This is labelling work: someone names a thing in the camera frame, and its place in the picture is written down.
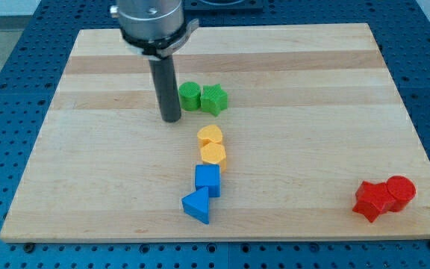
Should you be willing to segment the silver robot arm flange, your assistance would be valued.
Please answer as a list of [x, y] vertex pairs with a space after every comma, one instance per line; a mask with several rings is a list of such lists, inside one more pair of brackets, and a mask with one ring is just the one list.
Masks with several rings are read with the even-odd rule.
[[151, 61], [172, 56], [199, 27], [185, 18], [182, 0], [116, 0], [109, 13], [134, 53]]

